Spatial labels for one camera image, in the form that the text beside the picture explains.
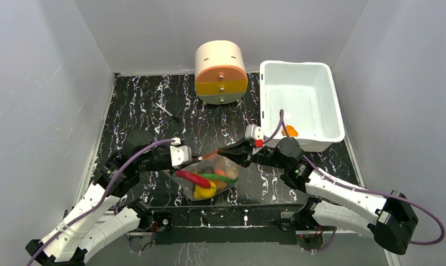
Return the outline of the green chili pepper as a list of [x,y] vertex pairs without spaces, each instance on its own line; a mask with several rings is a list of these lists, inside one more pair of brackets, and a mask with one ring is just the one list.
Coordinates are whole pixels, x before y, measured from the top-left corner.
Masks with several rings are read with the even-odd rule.
[[215,173],[200,173],[199,175],[206,180],[221,181],[227,184],[233,184],[239,181],[239,178],[232,180],[230,178],[227,178],[226,176],[218,175]]

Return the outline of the orange peach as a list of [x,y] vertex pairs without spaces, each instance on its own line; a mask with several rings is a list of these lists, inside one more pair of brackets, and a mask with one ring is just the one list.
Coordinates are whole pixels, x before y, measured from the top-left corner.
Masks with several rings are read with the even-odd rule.
[[215,170],[215,175],[218,175],[217,178],[213,179],[218,190],[222,190],[228,186],[226,182],[226,173],[223,170]]

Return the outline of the red chili pepper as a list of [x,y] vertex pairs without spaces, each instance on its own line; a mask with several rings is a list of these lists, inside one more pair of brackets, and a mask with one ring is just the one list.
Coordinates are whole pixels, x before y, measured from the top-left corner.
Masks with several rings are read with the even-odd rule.
[[178,170],[175,172],[175,175],[180,178],[183,178],[187,181],[190,181],[191,183],[198,185],[202,188],[210,188],[211,187],[211,183],[209,180],[201,177],[200,175],[198,175],[196,173],[185,171],[185,170]]

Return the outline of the clear zip bag orange zipper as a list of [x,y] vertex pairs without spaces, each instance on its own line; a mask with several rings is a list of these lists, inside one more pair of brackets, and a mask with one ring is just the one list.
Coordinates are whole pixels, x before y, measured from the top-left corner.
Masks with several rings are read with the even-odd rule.
[[167,174],[190,201],[209,200],[237,185],[241,166],[214,151]]

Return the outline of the yellow lemon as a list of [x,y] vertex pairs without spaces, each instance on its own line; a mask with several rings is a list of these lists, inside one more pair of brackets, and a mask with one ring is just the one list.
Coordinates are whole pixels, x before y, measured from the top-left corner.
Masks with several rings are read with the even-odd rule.
[[216,195],[216,191],[217,187],[213,181],[210,181],[209,188],[203,188],[199,185],[196,185],[193,191],[193,200],[201,201],[212,198],[214,195]]

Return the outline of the garlic bulb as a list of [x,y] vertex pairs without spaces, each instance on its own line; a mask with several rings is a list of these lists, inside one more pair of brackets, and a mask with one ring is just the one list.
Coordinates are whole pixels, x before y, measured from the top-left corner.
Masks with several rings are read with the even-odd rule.
[[239,168],[230,166],[226,168],[226,177],[230,180],[237,180],[239,178]]

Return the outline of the small dark red fruit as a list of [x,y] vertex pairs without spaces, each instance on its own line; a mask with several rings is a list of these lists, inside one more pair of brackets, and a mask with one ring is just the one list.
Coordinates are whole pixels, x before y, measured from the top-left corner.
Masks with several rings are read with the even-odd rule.
[[200,170],[200,173],[201,173],[201,174],[205,174],[205,173],[211,173],[211,174],[214,174],[215,172],[214,172],[214,168],[213,168],[213,167],[211,167],[211,166],[206,166],[206,167],[203,167],[203,168]]

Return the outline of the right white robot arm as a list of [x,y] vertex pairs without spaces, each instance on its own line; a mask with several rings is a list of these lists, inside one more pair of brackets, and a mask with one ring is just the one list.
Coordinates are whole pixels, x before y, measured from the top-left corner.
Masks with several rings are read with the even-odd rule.
[[397,191],[383,195],[333,177],[309,162],[293,137],[284,137],[275,147],[261,140],[242,139],[217,152],[232,162],[280,168],[289,188],[312,195],[298,214],[307,229],[333,226],[357,232],[394,254],[404,255],[418,224],[410,202]]

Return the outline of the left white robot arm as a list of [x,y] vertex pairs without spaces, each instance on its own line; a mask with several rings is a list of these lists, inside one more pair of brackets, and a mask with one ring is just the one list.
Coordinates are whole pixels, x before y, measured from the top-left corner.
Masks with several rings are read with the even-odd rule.
[[45,237],[26,246],[28,265],[84,265],[109,243],[135,229],[146,231],[154,217],[139,201],[130,203],[102,224],[99,219],[139,183],[142,172],[180,169],[192,162],[191,150],[179,138],[151,142],[136,131],[111,156],[69,214]]

